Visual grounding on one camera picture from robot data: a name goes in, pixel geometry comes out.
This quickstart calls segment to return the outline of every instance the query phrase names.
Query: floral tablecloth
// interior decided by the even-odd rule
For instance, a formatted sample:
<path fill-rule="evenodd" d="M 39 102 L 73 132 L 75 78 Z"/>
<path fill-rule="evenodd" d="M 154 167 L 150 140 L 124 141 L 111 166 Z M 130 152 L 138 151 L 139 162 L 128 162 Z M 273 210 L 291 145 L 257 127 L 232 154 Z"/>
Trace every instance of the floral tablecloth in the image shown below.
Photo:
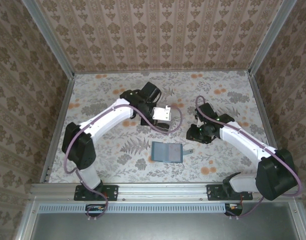
<path fill-rule="evenodd" d="M 125 90 L 141 89 L 152 82 L 162 91 L 159 107 L 177 105 L 184 120 L 180 130 L 168 136 L 140 126 L 140 119 L 128 119 L 106 133 L 96 144 L 95 167 L 107 183 L 174 183 L 222 181 L 235 172 L 252 172 L 255 166 L 236 148 L 216 139 L 211 144 L 186 140 L 186 132 L 195 123 L 195 98 L 205 96 L 220 115 L 227 113 L 253 136 L 267 142 L 258 109 L 245 71 L 152 72 L 83 74 L 75 76 L 75 86 L 66 114 L 60 143 L 49 182 L 77 183 L 74 174 L 63 169 L 61 151 L 66 125 L 84 122 L 111 105 Z M 179 123 L 179 113 L 172 110 L 171 128 Z M 183 157 L 183 163 L 151 161 L 151 143 L 182 143 L 193 154 Z M 74 164 L 68 162 L 68 168 Z"/>

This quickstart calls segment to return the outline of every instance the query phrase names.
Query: wall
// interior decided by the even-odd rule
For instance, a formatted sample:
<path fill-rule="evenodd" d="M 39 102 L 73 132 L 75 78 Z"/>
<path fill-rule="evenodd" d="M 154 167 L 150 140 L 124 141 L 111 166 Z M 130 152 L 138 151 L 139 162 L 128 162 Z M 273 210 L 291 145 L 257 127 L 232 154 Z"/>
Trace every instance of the wall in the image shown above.
<path fill-rule="evenodd" d="M 39 182 L 67 78 L 20 0 L 0 0 L 0 240 Z"/>
<path fill-rule="evenodd" d="M 281 0 L 37 0 L 76 72 L 247 69 Z"/>
<path fill-rule="evenodd" d="M 279 147 L 306 187 L 306 0 L 298 0 L 255 75 Z M 306 190 L 302 196 L 306 205 Z"/>

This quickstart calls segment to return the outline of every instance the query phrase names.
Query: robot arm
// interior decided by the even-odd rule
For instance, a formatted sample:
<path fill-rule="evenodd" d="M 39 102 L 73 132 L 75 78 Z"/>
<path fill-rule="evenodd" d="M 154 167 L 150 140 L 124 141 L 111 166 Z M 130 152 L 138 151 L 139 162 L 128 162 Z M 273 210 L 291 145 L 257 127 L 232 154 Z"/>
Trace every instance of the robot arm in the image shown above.
<path fill-rule="evenodd" d="M 166 106 L 165 108 L 156 107 L 157 101 L 155 101 L 155 99 L 160 94 L 160 90 L 155 85 L 148 82 L 141 90 L 125 91 L 120 95 L 120 99 L 117 99 L 111 106 L 95 117 L 82 122 L 79 125 L 76 125 L 73 122 L 67 125 L 62 146 L 62 151 L 65 153 L 69 143 L 76 133 L 90 124 L 90 126 L 78 136 L 68 155 L 68 159 L 76 164 L 79 175 L 88 187 L 94 189 L 98 185 L 102 184 L 93 164 L 96 159 L 94 147 L 96 142 L 102 135 L 118 123 L 125 119 L 135 117 L 133 109 L 124 105 L 130 105 L 137 108 L 144 114 L 150 123 L 161 128 L 164 127 L 164 129 L 167 130 L 168 127 L 165 127 L 164 123 L 158 123 L 158 120 L 171 120 L 169 106 Z M 100 121 L 96 121 L 92 124 L 92 122 L 100 116 L 102 116 Z"/>
<path fill-rule="evenodd" d="M 195 117 L 198 123 L 197 125 L 191 125 L 186 138 L 204 144 L 211 143 L 216 137 L 223 139 L 240 150 L 256 166 L 256 173 L 241 174 L 237 172 L 223 181 L 223 189 L 228 197 L 246 191 L 260 192 L 266 199 L 274 200 L 296 186 L 297 183 L 292 174 L 263 149 L 265 148 L 275 153 L 294 171 L 294 163 L 288 150 L 276 150 L 257 140 L 243 130 L 229 115 L 218 116 L 208 103 L 201 105 L 199 108 L 209 118 L 233 126 L 235 129 L 204 118 L 196 109 L 197 115 Z"/>

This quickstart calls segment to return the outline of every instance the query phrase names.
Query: cable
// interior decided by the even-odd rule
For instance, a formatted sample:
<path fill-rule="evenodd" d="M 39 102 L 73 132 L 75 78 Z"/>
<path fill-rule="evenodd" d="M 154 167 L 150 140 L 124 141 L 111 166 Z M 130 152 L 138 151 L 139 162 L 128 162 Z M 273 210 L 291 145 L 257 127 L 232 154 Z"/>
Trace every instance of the cable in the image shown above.
<path fill-rule="evenodd" d="M 206 119 L 210 120 L 211 122 L 214 122 L 214 123 L 217 123 L 217 124 L 226 126 L 226 127 L 230 127 L 231 129 L 234 129 L 235 131 L 239 131 L 238 128 L 236 128 L 236 127 L 234 127 L 234 126 L 232 126 L 232 125 L 230 125 L 230 124 L 222 123 L 222 122 L 216 121 L 216 120 L 210 118 L 209 116 L 205 115 L 205 114 L 201 111 L 201 109 L 199 108 L 199 106 L 198 106 L 198 100 L 199 100 L 200 98 L 202 98 L 202 99 L 203 99 L 203 102 L 205 103 L 205 98 L 204 98 L 203 96 L 199 95 L 199 96 L 196 98 L 196 100 L 195 100 L 195 105 L 196 105 L 196 109 L 199 111 L 199 113 L 200 113 L 203 117 L 205 117 Z M 295 178 L 295 180 L 296 180 L 296 182 L 297 182 L 297 185 L 298 185 L 298 189 L 297 189 L 296 193 L 294 193 L 294 194 L 293 194 L 293 193 L 292 193 L 292 194 L 287 194 L 287 193 L 285 193 L 285 194 L 283 194 L 283 196 L 286 196 L 286 197 L 287 197 L 287 196 L 288 196 L 288 197 L 290 197 L 290 196 L 293 197 L 293 196 L 294 196 L 294 197 L 295 197 L 295 196 L 299 195 L 299 194 L 302 192 L 302 184 L 301 184 L 300 179 L 299 179 L 298 176 L 296 175 L 296 173 L 293 171 L 293 169 L 291 169 L 285 162 L 283 162 L 282 159 L 280 159 L 277 155 L 275 155 L 275 153 L 273 153 L 272 151 L 266 149 L 261 143 L 259 143 L 258 141 L 255 141 L 253 138 L 251 138 L 249 135 L 247 135 L 246 133 L 244 133 L 244 132 L 242 132 L 242 131 L 240 131 L 240 133 L 241 133 L 243 136 L 245 136 L 247 139 L 249 139 L 249 140 L 251 140 L 253 143 L 255 143 L 255 144 L 256 144 L 258 147 L 260 147 L 263 151 L 266 151 L 268 154 L 270 154 L 271 156 L 273 156 L 273 157 L 274 157 L 280 164 L 282 164 L 282 165 L 292 174 L 292 176 Z M 250 211 L 248 211 L 247 213 L 245 213 L 245 214 L 243 214 L 243 215 L 240 215 L 240 216 L 238 216 L 238 217 L 240 218 L 240 217 L 245 217 L 245 216 L 249 215 L 251 212 L 253 212 L 253 211 L 258 207 L 258 205 L 263 201 L 263 199 L 264 199 L 264 197 L 262 197 L 262 198 L 258 201 L 258 203 L 257 203 Z"/>
<path fill-rule="evenodd" d="M 69 143 L 68 148 L 67 148 L 67 150 L 66 150 L 66 154 L 65 154 L 65 157 L 64 157 L 64 171 L 65 171 L 65 173 L 67 173 L 67 174 L 72 174 L 73 172 L 76 171 L 76 174 L 77 174 L 78 178 L 81 180 L 81 183 L 84 185 L 84 187 L 85 187 L 87 190 L 89 190 L 89 191 L 91 191 L 91 192 L 93 192 L 93 193 L 95 193 L 95 194 L 98 194 L 98 195 L 100 195 L 101 197 L 104 198 L 104 200 L 105 200 L 105 202 L 106 202 L 106 205 L 105 205 L 105 208 L 104 208 L 104 210 L 102 211 L 102 213 L 98 215 L 98 218 L 101 217 L 101 216 L 104 214 L 104 212 L 107 210 L 107 208 L 108 208 L 108 200 L 107 200 L 107 198 L 106 198 L 102 193 L 100 193 L 100 192 L 98 192 L 98 191 L 96 191 L 96 190 L 93 190 L 93 189 L 91 189 L 89 186 L 87 186 L 87 184 L 83 181 L 82 177 L 80 176 L 79 171 L 77 170 L 77 167 L 73 168 L 71 171 L 68 171 L 68 169 L 67 169 L 68 155 L 69 155 L 70 150 L 72 149 L 72 146 L 73 146 L 74 142 L 76 141 L 76 139 L 79 137 L 80 134 L 82 134 L 87 128 L 89 128 L 91 125 L 93 125 L 93 124 L 94 124 L 95 122 L 97 122 L 99 119 L 101 119 L 103 116 L 107 115 L 108 113 L 110 113 L 110 112 L 112 112 L 112 111 L 115 111 L 116 109 L 122 108 L 122 107 L 127 107 L 127 108 L 133 109 L 135 112 L 138 113 L 139 116 L 141 116 L 141 117 L 147 122 L 147 124 L 148 124 L 152 129 L 154 129 L 156 132 L 159 132 L 159 133 L 162 133 L 162 134 L 165 134 L 165 135 L 168 135 L 168 134 L 171 134 L 171 133 L 177 131 L 177 130 L 181 127 L 181 125 L 182 125 L 182 123 L 183 123 L 183 113 L 182 113 L 182 111 L 181 111 L 178 107 L 176 107 L 176 106 L 172 106 L 172 108 L 175 108 L 175 109 L 178 110 L 178 112 L 179 112 L 179 114 L 180 114 L 180 122 L 179 122 L 179 124 L 178 124 L 178 126 L 177 126 L 176 128 L 174 128 L 173 130 L 170 130 L 170 131 L 165 132 L 165 131 L 159 130 L 159 129 L 156 128 L 154 125 L 152 125 L 152 124 L 149 122 L 149 120 L 148 120 L 148 119 L 147 119 L 147 118 L 146 118 L 137 108 L 135 108 L 134 106 L 130 106 L 130 105 L 127 105 L 127 104 L 121 104 L 121 105 L 118 105 L 118 106 L 116 106 L 116 107 L 114 107 L 114 108 L 111 108 L 111 109 L 107 110 L 106 112 L 104 112 L 103 114 L 99 115 L 97 118 L 95 118 L 94 120 L 92 120 L 88 125 L 86 125 L 86 126 L 83 127 L 81 130 L 79 130 L 79 132 L 73 137 L 73 139 L 72 139 L 71 142 Z"/>

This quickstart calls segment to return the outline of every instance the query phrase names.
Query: small blue cloth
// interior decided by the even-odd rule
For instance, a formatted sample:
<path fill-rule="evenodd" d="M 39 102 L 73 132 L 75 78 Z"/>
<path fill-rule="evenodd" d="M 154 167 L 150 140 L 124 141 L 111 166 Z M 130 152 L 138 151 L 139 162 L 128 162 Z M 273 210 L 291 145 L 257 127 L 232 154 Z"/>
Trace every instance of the small blue cloth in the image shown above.
<path fill-rule="evenodd" d="M 183 155 L 191 154 L 193 150 L 183 151 L 183 144 L 152 142 L 152 161 L 165 163 L 183 163 Z"/>

